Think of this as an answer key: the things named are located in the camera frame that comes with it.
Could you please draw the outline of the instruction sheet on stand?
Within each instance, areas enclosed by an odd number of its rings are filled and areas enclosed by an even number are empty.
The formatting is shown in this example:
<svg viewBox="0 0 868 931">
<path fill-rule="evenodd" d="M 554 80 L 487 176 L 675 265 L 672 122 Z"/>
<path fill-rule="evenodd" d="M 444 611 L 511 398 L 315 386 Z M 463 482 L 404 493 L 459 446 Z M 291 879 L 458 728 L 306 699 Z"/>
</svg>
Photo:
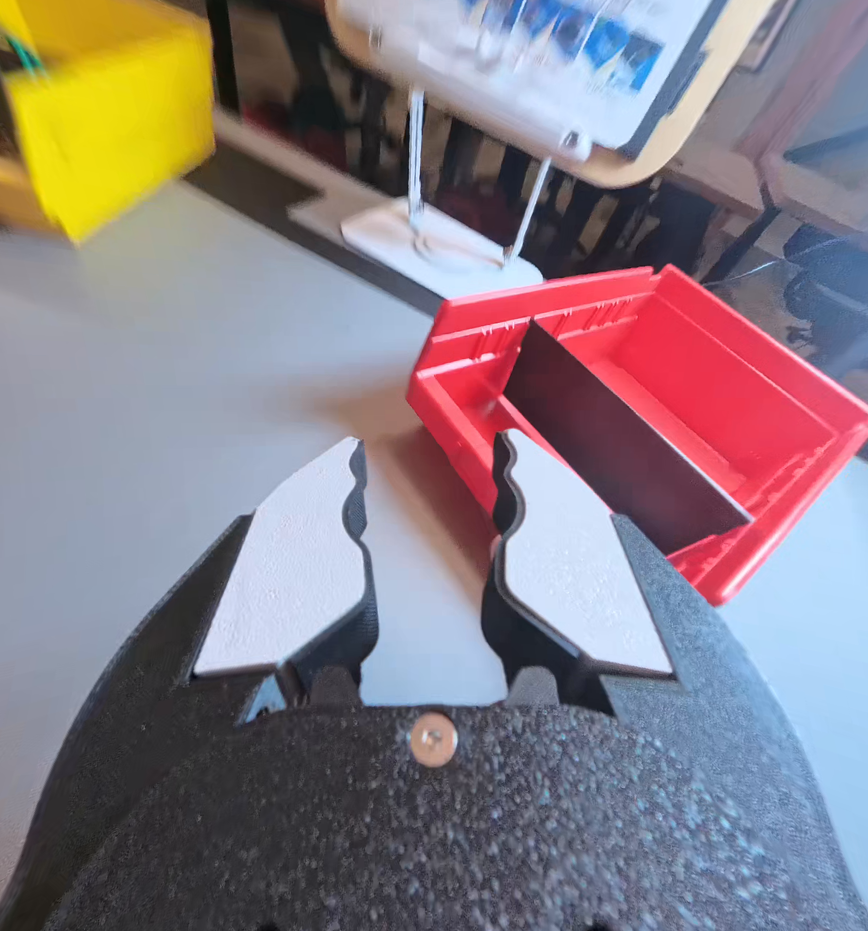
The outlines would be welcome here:
<svg viewBox="0 0 868 931">
<path fill-rule="evenodd" d="M 408 192 L 343 219 L 345 243 L 443 299 L 543 280 L 521 258 L 550 169 L 597 188 L 666 168 L 772 2 L 326 2 L 347 57 L 409 92 Z M 538 161 L 511 246 L 426 205 L 425 105 Z"/>
</svg>

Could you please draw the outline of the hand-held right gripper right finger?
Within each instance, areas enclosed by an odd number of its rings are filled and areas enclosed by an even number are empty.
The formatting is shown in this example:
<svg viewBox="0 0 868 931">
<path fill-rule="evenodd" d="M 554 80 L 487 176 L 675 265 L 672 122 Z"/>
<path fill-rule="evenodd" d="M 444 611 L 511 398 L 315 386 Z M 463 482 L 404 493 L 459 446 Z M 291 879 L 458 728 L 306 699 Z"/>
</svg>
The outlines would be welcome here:
<svg viewBox="0 0 868 931">
<path fill-rule="evenodd" d="M 671 680 L 674 667 L 600 497 L 518 428 L 496 436 L 498 539 L 482 629 L 506 682 L 545 668 L 559 688 L 606 674 Z"/>
</svg>

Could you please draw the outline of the wooden desk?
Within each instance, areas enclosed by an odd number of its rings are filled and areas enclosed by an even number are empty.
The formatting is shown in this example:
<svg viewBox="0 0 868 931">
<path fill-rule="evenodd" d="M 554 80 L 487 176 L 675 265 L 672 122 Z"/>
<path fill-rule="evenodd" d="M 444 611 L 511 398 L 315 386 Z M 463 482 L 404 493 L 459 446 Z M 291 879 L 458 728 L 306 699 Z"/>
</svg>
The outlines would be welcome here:
<svg viewBox="0 0 868 931">
<path fill-rule="evenodd" d="M 686 144 L 662 174 L 731 215 L 753 222 L 771 204 L 831 235 L 857 238 L 868 251 L 868 172 L 846 184 L 781 155 L 754 164 L 727 148 Z"/>
</svg>

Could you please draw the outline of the black office chair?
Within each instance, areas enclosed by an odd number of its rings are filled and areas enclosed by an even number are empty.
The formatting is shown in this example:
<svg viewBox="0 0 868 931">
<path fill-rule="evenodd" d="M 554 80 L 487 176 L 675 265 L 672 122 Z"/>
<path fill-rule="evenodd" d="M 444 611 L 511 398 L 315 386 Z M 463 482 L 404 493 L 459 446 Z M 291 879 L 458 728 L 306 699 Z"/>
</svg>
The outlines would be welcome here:
<svg viewBox="0 0 868 931">
<path fill-rule="evenodd" d="M 835 379 L 868 369 L 868 251 L 854 238 L 802 225 L 784 256 L 796 272 L 786 309 L 801 322 L 789 329 L 789 343 L 812 346 L 812 365 Z"/>
</svg>

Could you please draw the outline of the yellow plastic bin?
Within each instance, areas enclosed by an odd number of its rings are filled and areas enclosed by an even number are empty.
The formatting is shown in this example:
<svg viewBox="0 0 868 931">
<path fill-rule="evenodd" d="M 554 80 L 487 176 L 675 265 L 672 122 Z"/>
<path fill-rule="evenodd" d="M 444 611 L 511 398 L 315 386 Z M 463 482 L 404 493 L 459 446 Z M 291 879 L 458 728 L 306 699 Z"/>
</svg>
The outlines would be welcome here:
<svg viewBox="0 0 868 931">
<path fill-rule="evenodd" d="M 198 167 L 212 64 L 167 2 L 0 2 L 0 226 L 80 244 Z"/>
</svg>

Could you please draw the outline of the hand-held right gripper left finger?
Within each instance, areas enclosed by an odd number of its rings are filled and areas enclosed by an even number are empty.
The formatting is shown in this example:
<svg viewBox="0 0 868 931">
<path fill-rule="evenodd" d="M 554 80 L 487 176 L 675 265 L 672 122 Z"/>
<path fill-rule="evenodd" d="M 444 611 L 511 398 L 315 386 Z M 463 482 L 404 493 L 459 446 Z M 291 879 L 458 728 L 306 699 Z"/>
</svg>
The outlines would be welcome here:
<svg viewBox="0 0 868 931">
<path fill-rule="evenodd" d="M 347 436 L 256 507 L 200 643 L 193 676 L 288 673 L 310 694 L 325 669 L 358 689 L 379 639 L 362 440 Z"/>
</svg>

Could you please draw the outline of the red plastic bin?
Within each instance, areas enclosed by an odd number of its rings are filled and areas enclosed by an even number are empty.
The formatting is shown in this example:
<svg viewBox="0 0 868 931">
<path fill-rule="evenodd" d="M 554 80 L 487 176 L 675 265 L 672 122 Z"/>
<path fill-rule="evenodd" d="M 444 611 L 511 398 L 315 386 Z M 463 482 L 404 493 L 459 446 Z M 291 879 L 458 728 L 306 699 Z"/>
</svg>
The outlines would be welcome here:
<svg viewBox="0 0 868 931">
<path fill-rule="evenodd" d="M 406 398 L 489 513 L 518 428 L 715 607 L 868 440 L 867 403 L 671 265 L 446 301 Z"/>
</svg>

